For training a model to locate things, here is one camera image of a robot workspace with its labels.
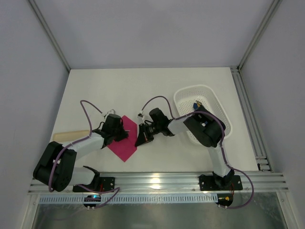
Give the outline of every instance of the metal bar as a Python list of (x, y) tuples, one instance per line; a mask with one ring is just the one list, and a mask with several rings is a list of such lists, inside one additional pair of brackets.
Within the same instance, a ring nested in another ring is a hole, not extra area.
[(233, 81), (235, 83), (239, 102), (244, 114), (244, 119), (248, 128), (254, 153), (256, 156), (266, 156), (265, 146), (263, 144), (262, 137), (259, 133), (256, 119), (253, 115), (253, 110), (250, 105), (246, 90), (244, 88), (244, 84), (241, 81), (240, 73), (238, 72), (237, 68), (236, 69), (232, 68), (231, 72), (232, 72)]
[(54, 47), (56, 53), (58, 54), (61, 62), (64, 64), (64, 66), (66, 67), (67, 71), (70, 72), (71, 67), (69, 66), (69, 63), (67, 62), (59, 44), (57, 43), (51, 29), (49, 28), (46, 20), (43, 17), (42, 12), (40, 11), (37, 3), (35, 2), (35, 0), (28, 0), (28, 3), (30, 5), (30, 7), (32, 8), (34, 14), (36, 15), (38, 21), (40, 22), (40, 24), (42, 25), (44, 31), (46, 32), (52, 46)]
[(256, 156), (256, 160), (265, 160), (266, 156)]
[[(120, 187), (121, 194), (173, 194), (173, 193), (203, 193), (199, 189), (198, 177), (201, 174), (211, 175), (211, 173), (102, 173), (103, 177), (115, 177), (116, 187)], [(251, 192), (251, 185), (248, 179), (241, 173), (244, 189), (239, 192)], [(281, 173), (270, 172), (248, 172), (254, 184), (255, 192), (283, 191), (287, 192), (288, 187), (285, 178)], [(68, 186), (61, 193), (53, 192), (51, 195), (73, 194), (73, 186)], [(214, 191), (205, 193), (228, 193), (228, 191)], [(29, 190), (30, 195), (49, 194), (48, 187), (33, 180)]]
[(255, 49), (256, 45), (258, 44), (259, 40), (261, 39), (264, 31), (266, 30), (268, 24), (270, 23), (272, 17), (274, 16), (275, 12), (277, 11), (279, 5), (281, 4), (282, 0), (273, 0), (268, 11), (266, 12), (265, 16), (263, 17), (263, 20), (261, 21), (259, 27), (257, 28), (252, 40), (250, 41), (250, 44), (248, 45), (246, 52), (244, 53), (239, 66), (238, 70), (241, 71), (244, 64), (248, 60), (249, 56)]
[(270, 167), (268, 165), (261, 165), (261, 171), (264, 171), (264, 170), (270, 170)]

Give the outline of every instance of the metal edge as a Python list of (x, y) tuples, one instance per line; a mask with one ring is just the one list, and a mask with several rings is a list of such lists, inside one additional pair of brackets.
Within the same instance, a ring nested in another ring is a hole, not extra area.
[(284, 215), (288, 229), (304, 228), (301, 217), (296, 211), (296, 206), (290, 192), (278, 192), (277, 197)]
[[(115, 177), (116, 187), (120, 187), (121, 194), (182, 194), (182, 193), (228, 193), (228, 191), (201, 192), (198, 177), (201, 175), (211, 175), (212, 173), (103, 173), (103, 177)], [(288, 186), (281, 173), (270, 172), (247, 172), (254, 184), (255, 192), (287, 192)], [(248, 179), (241, 173), (244, 189), (236, 192), (251, 192), (251, 185)], [(68, 186), (62, 192), (53, 192), (51, 195), (73, 194), (82, 195), (84, 193), (73, 193), (73, 186)], [(29, 195), (50, 194), (48, 187), (32, 180)]]
[(58, 57), (60, 58), (61, 62), (66, 67), (67, 71), (70, 72), (71, 67), (69, 66), (69, 63), (68, 63), (67, 59), (65, 58), (65, 56), (64, 56), (59, 44), (57, 43), (51, 29), (49, 28), (45, 18), (43, 17), (43, 14), (40, 11), (37, 3), (35, 2), (35, 0), (27, 0), (27, 2), (29, 3), (31, 9), (33, 10), (34, 14), (36, 15), (37, 20), (41, 24), (43, 30), (45, 31), (47, 37), (49, 38), (50, 43), (52, 44), (53, 48), (55, 49), (56, 53), (58, 54)]
[(21, 225), (20, 229), (32, 228), (39, 200), (40, 200), (40, 195), (30, 196), (30, 201), (29, 201), (29, 204), (28, 204), (28, 208), (27, 208), (27, 210), (24, 214), (24, 218), (23, 218), (22, 225)]
[(240, 105), (241, 105), (241, 108), (242, 108), (242, 112), (243, 112), (243, 115), (244, 115), (244, 120), (246, 122), (246, 126), (247, 126), (247, 129), (248, 129), (248, 133), (249, 133), (249, 136), (250, 136), (250, 140), (251, 140), (251, 144), (252, 144), (252, 148), (254, 150), (255, 156), (263, 156), (263, 154), (261, 152), (258, 152), (259, 145), (258, 145), (257, 139), (255, 139), (253, 137), (253, 133), (254, 133), (253, 124), (251, 122), (251, 118), (250, 118), (249, 112), (247, 110), (247, 106), (245, 104), (245, 99), (244, 99), (244, 96), (243, 96), (243, 93), (242, 93), (241, 85), (239, 84), (239, 81), (237, 79), (239, 73), (235, 72), (234, 69), (231, 69), (231, 73), (232, 73), (232, 77), (233, 77), (233, 81), (234, 81), (234, 84), (235, 84), (237, 96), (238, 96), (238, 99), (239, 99), (239, 102), (240, 102)]
[(270, 23), (272, 17), (275, 15), (278, 7), (280, 6), (282, 0), (273, 0), (268, 11), (264, 15), (260, 25), (258, 26), (253, 38), (251, 39), (239, 65), (238, 70), (241, 71), (245, 63), (247, 62), (249, 56), (252, 54), (253, 50), (257, 46), (259, 40), (261, 39), (264, 31), (266, 30), (268, 24)]

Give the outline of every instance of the purple cable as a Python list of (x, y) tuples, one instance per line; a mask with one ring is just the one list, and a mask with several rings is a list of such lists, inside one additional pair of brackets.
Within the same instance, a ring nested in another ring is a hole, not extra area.
[(86, 140), (86, 139), (88, 139), (88, 138), (91, 137), (91, 134), (92, 134), (92, 124), (91, 124), (89, 115), (88, 115), (88, 113), (87, 113), (87, 111), (86, 111), (86, 109), (85, 109), (85, 107), (84, 107), (84, 105), (83, 105), (82, 103), (88, 103), (88, 104), (90, 104), (91, 106), (93, 106), (95, 109), (97, 109), (97, 110), (102, 114), (102, 111), (101, 111), (99, 108), (97, 108), (94, 104), (90, 103), (89, 101), (87, 101), (87, 100), (81, 100), (80, 103), (81, 103), (81, 107), (82, 107), (82, 109), (84, 110), (85, 115), (86, 115), (87, 120), (88, 120), (88, 123), (89, 123), (89, 128), (90, 128), (89, 135), (86, 136), (86, 137), (84, 137), (84, 138), (78, 139), (78, 140), (76, 140), (76, 141), (74, 141), (74, 142), (72, 142), (72, 143), (70, 143), (70, 144), (68, 144), (68, 145), (66, 145), (66, 146), (58, 153), (58, 155), (57, 155), (57, 157), (56, 157), (56, 159), (55, 159), (55, 161), (54, 161), (54, 163), (53, 163), (53, 167), (52, 167), (51, 174), (50, 174), (50, 178), (49, 178), (49, 183), (48, 183), (48, 184), (49, 184), (49, 191), (50, 191), (50, 192), (53, 192), (53, 191), (54, 191), (54, 189), (52, 189), (52, 180), (53, 180), (53, 176), (54, 176), (54, 172), (55, 172), (55, 168), (56, 168), (57, 162), (58, 162), (58, 160), (60, 159), (60, 157), (61, 157), (61, 155), (63, 154), (63, 152), (64, 152), (67, 148), (69, 148), (70, 146), (72, 146), (73, 144), (82, 142), (82, 141), (84, 141), (84, 140)]
[(219, 122), (219, 120), (218, 120), (213, 114), (210, 114), (210, 113), (204, 112), (204, 111), (194, 111), (194, 112), (190, 112), (190, 113), (188, 113), (188, 114), (186, 114), (186, 115), (183, 115), (183, 116), (181, 116), (181, 117), (175, 118), (175, 117), (173, 116), (173, 112), (172, 112), (172, 108), (171, 108), (170, 102), (168, 101), (168, 99), (167, 99), (166, 97), (164, 97), (164, 96), (162, 96), (162, 95), (159, 95), (159, 96), (156, 96), (156, 97), (150, 99), (150, 100), (143, 106), (142, 111), (143, 111), (143, 109), (147, 106), (147, 104), (148, 104), (151, 100), (156, 99), (156, 98), (163, 98), (163, 99), (165, 99), (165, 100), (167, 101), (167, 104), (168, 104), (168, 107), (169, 107), (169, 110), (170, 110), (171, 117), (172, 117), (172, 119), (174, 119), (174, 120), (179, 120), (179, 119), (181, 119), (181, 118), (185, 118), (185, 117), (190, 116), (190, 115), (193, 115), (193, 114), (203, 114), (203, 115), (207, 115), (207, 116), (211, 117), (212, 119), (214, 119), (214, 120), (216, 121), (216, 123), (220, 126), (220, 129), (221, 129), (221, 132), (222, 132), (222, 137), (221, 137), (221, 140), (220, 140), (220, 142), (219, 142), (219, 146), (220, 146), (220, 148), (221, 148), (221, 152), (222, 152), (222, 155), (223, 155), (223, 158), (224, 158), (224, 163), (225, 163), (225, 165), (226, 165), (229, 169), (232, 169), (232, 170), (235, 170), (235, 171), (237, 171), (237, 172), (242, 173), (242, 174), (249, 180), (250, 185), (251, 185), (251, 188), (252, 188), (251, 196), (250, 196), (250, 198), (248, 199), (248, 201), (247, 201), (246, 203), (244, 203), (244, 204), (242, 204), (242, 205), (240, 205), (240, 206), (236, 206), (236, 207), (227, 207), (227, 209), (239, 209), (239, 208), (242, 208), (242, 207), (247, 206), (247, 205), (252, 201), (252, 199), (253, 199), (253, 197), (254, 197), (254, 186), (253, 186), (253, 182), (252, 182), (252, 180), (250, 179), (250, 177), (249, 177), (245, 172), (243, 172), (243, 171), (241, 171), (241, 170), (239, 170), (239, 169), (237, 169), (237, 168), (233, 168), (232, 166), (230, 166), (230, 165), (228, 164), (228, 161), (227, 161), (227, 159), (226, 159), (226, 157), (225, 157), (225, 153), (224, 153), (224, 147), (223, 147), (223, 141), (224, 141), (224, 135), (225, 135), (225, 133), (224, 133), (224, 128), (223, 128), (223, 126), (221, 125), (221, 123)]

